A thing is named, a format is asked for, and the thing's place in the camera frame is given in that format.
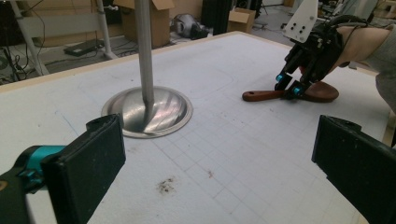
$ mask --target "stainless steel base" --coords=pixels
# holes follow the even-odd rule
[[[192,104],[181,92],[154,87],[154,102],[145,104],[141,88],[122,91],[109,99],[102,116],[121,114],[122,133],[128,137],[154,138],[177,131],[192,116]]]

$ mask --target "human arm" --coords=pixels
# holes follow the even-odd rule
[[[340,27],[337,29],[344,40],[344,50],[330,70],[346,62],[365,61],[390,34],[390,30],[380,28]]]

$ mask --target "cable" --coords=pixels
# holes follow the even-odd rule
[[[26,67],[27,67],[27,65],[29,64],[29,55],[28,55],[28,53],[27,53],[27,45],[25,45],[25,52],[26,52],[26,54],[25,54],[25,56],[26,56],[26,64],[25,64],[25,66],[24,67],[22,67],[22,66],[20,66],[19,64],[18,64],[18,62],[20,61],[20,59],[21,59],[21,56],[20,55],[15,55],[14,56],[14,66],[18,69],[18,70],[23,70],[23,69],[25,69]]]
[[[359,27],[359,26],[353,27],[352,31],[350,32],[350,34],[349,34],[348,37],[346,38],[346,42],[344,43],[344,46],[343,46],[343,51],[344,51],[344,49],[346,48],[347,43],[349,42],[350,37],[352,37],[353,32],[355,32],[356,29],[358,29],[358,28],[360,28],[360,27]]]
[[[27,45],[25,45],[25,53],[23,53],[20,49],[18,49],[15,45],[13,46],[14,47],[14,49],[17,51],[17,52],[19,52],[20,54],[22,54],[22,55],[24,55],[25,57],[26,57],[26,60],[27,60],[27,62],[26,62],[26,66],[29,64],[29,63],[35,63],[35,62],[33,62],[32,61],[32,59],[30,59],[29,58],[29,54],[28,54],[28,51],[27,51]]]
[[[8,60],[8,64],[9,64],[9,66],[11,66],[11,70],[12,70],[12,78],[14,79],[14,81],[19,81],[19,78],[18,78],[18,76],[17,76],[17,71],[16,71],[16,69],[15,69],[15,67],[14,67],[14,64],[13,64],[13,62],[12,62],[12,59],[11,59],[11,54],[10,54],[10,52],[11,52],[11,50],[9,50],[9,43],[8,43],[8,28],[7,27],[4,27],[4,30],[5,30],[5,33],[6,33],[6,48],[5,49],[3,49],[3,52],[4,52],[4,54],[6,55],[6,58],[7,58],[7,60]]]
[[[137,49],[137,47],[136,47],[136,45],[134,45],[134,46],[132,46],[132,47],[129,47],[129,48],[123,48],[123,49],[115,49],[115,50],[132,50],[132,49]]]
[[[35,8],[36,6],[38,6],[39,4],[41,4],[43,1],[44,1],[44,0],[40,0],[39,2],[37,2],[36,4],[34,4],[32,7],[28,8],[28,9],[27,9],[26,11],[24,11],[24,12],[26,13],[26,12],[29,12],[30,10],[33,11],[33,8]]]
[[[273,30],[273,29],[269,29],[267,27],[264,27],[264,28],[253,27],[252,30],[254,30],[254,31],[260,31],[260,30],[270,31],[270,32],[273,32],[273,33],[276,33],[276,34],[279,34],[279,35],[283,35],[282,30]]]
[[[119,53],[118,55],[119,55],[120,57],[125,57],[125,56],[128,56],[128,55],[132,55],[132,53],[137,53],[137,49],[125,50],[125,51]]]
[[[41,46],[40,46],[40,49],[38,50],[38,53],[37,53],[37,58],[39,57],[39,54],[40,54],[40,52],[41,52],[41,50],[43,49],[43,47],[44,47],[44,43],[46,42],[46,23],[44,23],[44,21],[43,21],[43,19],[33,10],[33,9],[31,9],[34,13],[35,13],[35,15],[41,20],[41,23],[43,24],[43,41],[41,42]],[[39,67],[40,67],[40,72],[41,72],[41,74],[43,74],[43,68],[41,67],[41,63],[39,63],[38,64],[39,65]]]
[[[120,49],[120,47],[125,46],[125,45],[127,45],[127,44],[129,44],[129,43],[131,43],[131,42],[132,42],[132,41],[130,40],[130,41],[124,43],[124,44],[118,45],[118,46],[116,46],[116,47],[114,47],[114,48],[111,48],[111,49],[112,49],[112,50],[118,50],[118,49]]]
[[[77,58],[77,59],[62,59],[62,60],[57,60],[57,61],[52,61],[52,62],[49,62],[49,63],[45,63],[45,65],[52,65],[52,64],[55,64],[55,63],[63,63],[63,62],[74,62],[74,61],[81,61],[81,60],[84,60],[84,59],[90,59],[90,58],[94,58],[94,57],[96,57],[96,55],[98,54],[98,49],[96,49],[96,51],[95,51],[95,54],[94,55],[92,55],[92,56],[87,56],[87,57],[83,57],[83,58]]]

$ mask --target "table surface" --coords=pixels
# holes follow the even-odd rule
[[[154,50],[154,84],[184,93],[192,118],[164,137],[124,138],[126,163],[90,223],[357,223],[311,161],[318,118],[381,140],[389,108],[373,76],[341,68],[325,78],[340,91],[330,104],[244,102],[244,91],[274,87],[288,52],[242,33]],[[30,146],[69,144],[108,99],[138,86],[135,55],[0,87],[0,170]],[[55,222],[46,191],[28,199],[37,223]]]

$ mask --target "wooden handle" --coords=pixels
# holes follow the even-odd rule
[[[285,91],[245,91],[242,99],[248,102],[272,100],[282,97]]]

